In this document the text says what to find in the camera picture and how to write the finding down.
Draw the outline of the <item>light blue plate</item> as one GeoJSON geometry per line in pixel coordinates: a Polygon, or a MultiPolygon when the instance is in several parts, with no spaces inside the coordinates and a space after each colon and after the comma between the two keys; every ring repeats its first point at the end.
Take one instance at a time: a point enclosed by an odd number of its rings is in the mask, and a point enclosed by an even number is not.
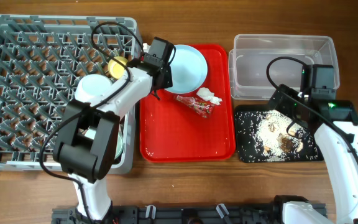
{"type": "Polygon", "coordinates": [[[170,64],[173,85],[165,90],[173,94],[187,94],[197,90],[206,80],[208,65],[203,54],[189,45],[175,45],[170,64]]]}

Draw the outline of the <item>yellow plastic cup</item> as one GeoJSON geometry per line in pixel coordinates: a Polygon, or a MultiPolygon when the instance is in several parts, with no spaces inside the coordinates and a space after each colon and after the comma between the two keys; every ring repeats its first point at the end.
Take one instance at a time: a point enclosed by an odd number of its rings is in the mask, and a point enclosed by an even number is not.
{"type": "MultiPolygon", "coordinates": [[[[126,65],[128,62],[128,59],[126,59],[125,57],[121,57],[121,56],[116,56],[116,57],[114,57],[114,59],[118,60],[123,65],[126,65]]],[[[113,77],[115,79],[120,79],[123,76],[124,71],[125,71],[124,67],[119,65],[116,61],[114,61],[114,60],[109,61],[108,72],[111,77],[113,77]]]]}

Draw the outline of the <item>light blue bowl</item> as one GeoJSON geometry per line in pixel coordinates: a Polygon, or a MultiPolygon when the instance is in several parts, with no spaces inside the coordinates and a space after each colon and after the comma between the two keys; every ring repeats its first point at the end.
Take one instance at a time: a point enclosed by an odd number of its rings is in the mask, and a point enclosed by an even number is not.
{"type": "Polygon", "coordinates": [[[75,91],[75,99],[87,101],[95,96],[102,95],[110,89],[112,81],[100,74],[84,76],[78,83],[75,91]]]}

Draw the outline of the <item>green food bowl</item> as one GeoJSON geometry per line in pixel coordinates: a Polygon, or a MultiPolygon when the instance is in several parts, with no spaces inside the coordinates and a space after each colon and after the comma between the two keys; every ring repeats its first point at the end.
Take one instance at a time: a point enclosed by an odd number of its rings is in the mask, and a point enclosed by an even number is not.
{"type": "MultiPolygon", "coordinates": [[[[88,128],[85,131],[85,137],[89,138],[89,139],[94,139],[96,135],[96,129],[94,128],[88,128]]],[[[117,144],[116,144],[116,153],[115,153],[115,159],[117,159],[123,152],[123,136],[122,136],[122,131],[121,128],[119,128],[118,131],[118,137],[117,137],[117,144]]]]}

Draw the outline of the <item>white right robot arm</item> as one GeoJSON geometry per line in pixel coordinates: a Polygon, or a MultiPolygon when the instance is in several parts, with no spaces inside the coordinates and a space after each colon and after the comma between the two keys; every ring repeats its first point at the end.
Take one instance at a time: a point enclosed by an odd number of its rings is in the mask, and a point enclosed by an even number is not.
{"type": "Polygon", "coordinates": [[[274,87],[269,107],[306,128],[323,155],[337,223],[358,223],[358,116],[354,105],[335,99],[331,89],[274,87]]]}

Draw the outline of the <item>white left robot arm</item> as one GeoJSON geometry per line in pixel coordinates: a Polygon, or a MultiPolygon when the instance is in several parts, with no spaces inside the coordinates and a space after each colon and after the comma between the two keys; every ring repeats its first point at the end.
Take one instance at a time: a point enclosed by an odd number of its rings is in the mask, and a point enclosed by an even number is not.
{"type": "Polygon", "coordinates": [[[174,58],[174,52],[148,51],[124,64],[115,82],[103,75],[88,75],[80,81],[80,88],[89,84],[90,92],[75,96],[66,105],[54,132],[53,159],[76,187],[76,216],[81,221],[110,219],[112,201],[105,177],[114,162],[121,119],[153,91],[173,85],[170,65],[174,58]]]}

